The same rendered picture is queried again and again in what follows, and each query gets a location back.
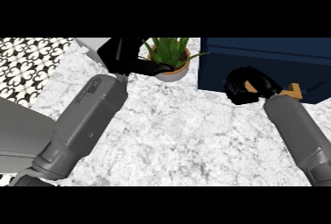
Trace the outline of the tan cup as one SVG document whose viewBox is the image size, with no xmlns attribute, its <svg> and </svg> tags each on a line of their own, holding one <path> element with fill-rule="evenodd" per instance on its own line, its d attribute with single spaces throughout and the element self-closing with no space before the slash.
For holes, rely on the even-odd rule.
<svg viewBox="0 0 331 224">
<path fill-rule="evenodd" d="M 247 88 L 247 90 L 251 92 L 251 93 L 256 93 L 257 90 L 254 89 L 250 81 L 247 81 L 244 83 L 244 86 Z M 290 83 L 288 84 L 288 89 L 284 90 L 280 95 L 288 95 L 291 96 L 296 100 L 302 100 L 303 99 L 303 94 L 302 94 L 302 89 L 300 89 L 300 85 L 297 83 Z"/>
</svg>

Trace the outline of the navy blue open drawer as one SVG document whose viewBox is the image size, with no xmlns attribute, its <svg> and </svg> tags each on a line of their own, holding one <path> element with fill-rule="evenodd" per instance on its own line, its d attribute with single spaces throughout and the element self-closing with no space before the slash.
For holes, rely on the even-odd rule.
<svg viewBox="0 0 331 224">
<path fill-rule="evenodd" d="M 287 88 L 297 83 L 302 102 L 331 98 L 331 38 L 201 38 L 198 89 L 223 91 L 228 74 L 254 67 Z"/>
</svg>

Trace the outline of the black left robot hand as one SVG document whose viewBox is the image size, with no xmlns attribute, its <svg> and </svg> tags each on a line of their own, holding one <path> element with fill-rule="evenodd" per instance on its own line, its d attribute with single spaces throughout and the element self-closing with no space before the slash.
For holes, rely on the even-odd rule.
<svg viewBox="0 0 331 224">
<path fill-rule="evenodd" d="M 111 38 L 98 49 L 98 56 L 113 74 L 157 74 L 173 72 L 175 67 L 139 58 L 141 46 L 148 38 Z"/>
</svg>

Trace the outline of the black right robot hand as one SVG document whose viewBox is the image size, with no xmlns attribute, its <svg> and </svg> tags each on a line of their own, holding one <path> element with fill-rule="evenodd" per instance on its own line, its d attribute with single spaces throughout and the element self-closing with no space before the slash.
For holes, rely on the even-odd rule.
<svg viewBox="0 0 331 224">
<path fill-rule="evenodd" d="M 235 105 L 259 102 L 259 98 L 269 99 L 275 94 L 282 92 L 282 87 L 275 83 L 272 78 L 254 67 L 240 67 L 232 70 L 223 90 L 228 99 Z"/>
</svg>

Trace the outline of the green potted plant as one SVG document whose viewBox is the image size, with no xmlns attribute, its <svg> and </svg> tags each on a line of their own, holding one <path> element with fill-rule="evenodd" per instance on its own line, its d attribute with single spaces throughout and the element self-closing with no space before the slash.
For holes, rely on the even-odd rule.
<svg viewBox="0 0 331 224">
<path fill-rule="evenodd" d="M 144 41 L 149 55 L 147 60 L 160 62 L 175 67 L 172 72 L 160 73 L 155 78 L 164 82 L 179 81 L 189 71 L 191 60 L 206 55 L 206 52 L 191 55 L 186 47 L 188 38 L 152 38 L 152 45 Z"/>
</svg>

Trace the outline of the grey block appliance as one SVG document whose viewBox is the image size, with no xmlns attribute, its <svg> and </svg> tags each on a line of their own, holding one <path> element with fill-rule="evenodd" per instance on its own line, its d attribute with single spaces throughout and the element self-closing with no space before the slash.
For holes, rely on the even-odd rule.
<svg viewBox="0 0 331 224">
<path fill-rule="evenodd" d="M 0 173 L 18 173 L 31 166 L 53 128 L 50 117 L 0 97 Z"/>
</svg>

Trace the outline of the pale grey box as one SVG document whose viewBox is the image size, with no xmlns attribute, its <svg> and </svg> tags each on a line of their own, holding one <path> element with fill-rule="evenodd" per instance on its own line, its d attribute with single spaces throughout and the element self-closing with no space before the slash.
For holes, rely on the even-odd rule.
<svg viewBox="0 0 331 224">
<path fill-rule="evenodd" d="M 86 55 L 105 67 L 105 62 L 111 57 L 110 38 L 76 38 L 76 41 L 87 48 Z"/>
</svg>

